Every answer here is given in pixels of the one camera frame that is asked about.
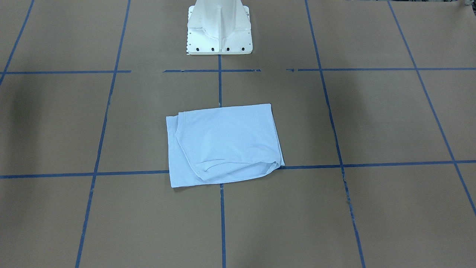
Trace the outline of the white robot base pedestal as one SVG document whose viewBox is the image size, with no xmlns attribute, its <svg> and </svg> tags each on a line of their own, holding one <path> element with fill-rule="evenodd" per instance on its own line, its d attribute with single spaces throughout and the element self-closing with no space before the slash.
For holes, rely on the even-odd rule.
<svg viewBox="0 0 476 268">
<path fill-rule="evenodd" d="M 252 53 L 250 9 L 241 0 L 197 0 L 187 15 L 188 55 Z"/>
</svg>

